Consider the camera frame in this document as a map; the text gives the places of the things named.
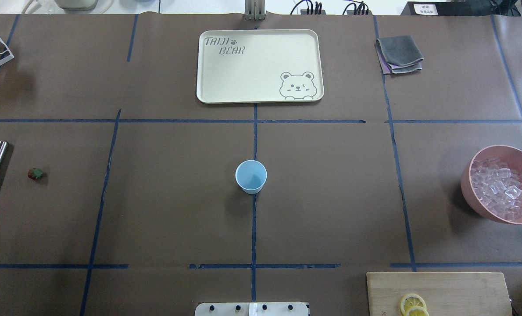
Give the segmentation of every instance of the wooden cutting board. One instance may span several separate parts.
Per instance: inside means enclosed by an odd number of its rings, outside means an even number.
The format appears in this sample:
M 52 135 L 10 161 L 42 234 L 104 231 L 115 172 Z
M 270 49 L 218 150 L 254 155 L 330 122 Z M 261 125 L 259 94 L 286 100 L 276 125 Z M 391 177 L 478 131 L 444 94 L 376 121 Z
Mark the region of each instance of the wooden cutting board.
M 476 272 L 367 272 L 370 316 L 401 316 L 400 300 L 420 295 L 430 316 L 511 316 L 505 276 Z

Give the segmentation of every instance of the bear drawing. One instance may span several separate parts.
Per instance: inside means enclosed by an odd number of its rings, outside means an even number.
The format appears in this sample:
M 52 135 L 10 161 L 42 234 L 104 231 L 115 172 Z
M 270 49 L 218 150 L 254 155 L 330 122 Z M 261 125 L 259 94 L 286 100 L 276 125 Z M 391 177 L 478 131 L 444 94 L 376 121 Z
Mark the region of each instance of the bear drawing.
M 281 95 L 285 100 L 313 100 L 317 89 L 314 86 L 314 74 L 305 72 L 292 75 L 290 72 L 281 74 Z

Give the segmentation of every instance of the folded towel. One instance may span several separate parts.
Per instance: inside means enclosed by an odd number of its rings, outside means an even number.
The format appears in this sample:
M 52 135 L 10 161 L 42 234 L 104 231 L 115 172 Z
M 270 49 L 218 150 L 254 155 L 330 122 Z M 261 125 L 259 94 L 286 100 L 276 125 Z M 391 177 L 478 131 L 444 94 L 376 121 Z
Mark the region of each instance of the folded towel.
M 378 38 L 375 46 L 384 74 L 404 74 L 423 69 L 423 54 L 411 35 Z

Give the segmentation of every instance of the lemon slice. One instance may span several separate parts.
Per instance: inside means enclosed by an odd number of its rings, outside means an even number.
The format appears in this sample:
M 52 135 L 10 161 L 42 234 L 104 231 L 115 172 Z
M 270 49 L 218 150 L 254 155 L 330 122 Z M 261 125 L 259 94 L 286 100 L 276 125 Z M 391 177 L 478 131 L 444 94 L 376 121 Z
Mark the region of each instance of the lemon slice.
M 429 316 L 429 313 L 421 306 L 413 306 L 405 312 L 404 316 Z
M 406 296 L 404 296 L 400 301 L 401 314 L 405 316 L 406 312 L 414 306 L 421 307 L 425 311 L 427 311 L 427 304 L 425 304 L 425 300 L 423 300 L 423 298 L 417 294 L 409 293 Z

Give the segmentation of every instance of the pink bowl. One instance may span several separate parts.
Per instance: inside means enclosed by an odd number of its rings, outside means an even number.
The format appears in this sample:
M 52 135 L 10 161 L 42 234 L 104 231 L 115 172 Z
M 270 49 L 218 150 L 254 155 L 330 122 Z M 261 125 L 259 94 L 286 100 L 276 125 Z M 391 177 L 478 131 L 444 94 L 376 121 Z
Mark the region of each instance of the pink bowl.
M 509 220 L 502 219 L 497 215 L 493 214 L 488 210 L 481 202 L 479 201 L 476 193 L 472 187 L 472 180 L 470 178 L 470 172 L 472 169 L 472 163 L 479 160 L 485 160 L 490 157 L 499 157 L 502 161 L 508 163 L 508 167 L 514 169 L 522 174 L 522 150 L 519 150 L 514 147 L 504 146 L 504 145 L 495 145 L 486 147 L 473 156 L 473 158 L 468 162 L 468 165 L 464 169 L 462 173 L 462 178 L 460 180 L 460 186 L 462 187 L 462 193 L 464 194 L 464 198 L 466 202 L 476 211 L 478 214 L 485 218 L 489 218 L 490 220 L 507 223 L 507 224 L 520 224 L 522 225 L 522 217 L 516 220 L 515 222 L 510 222 Z

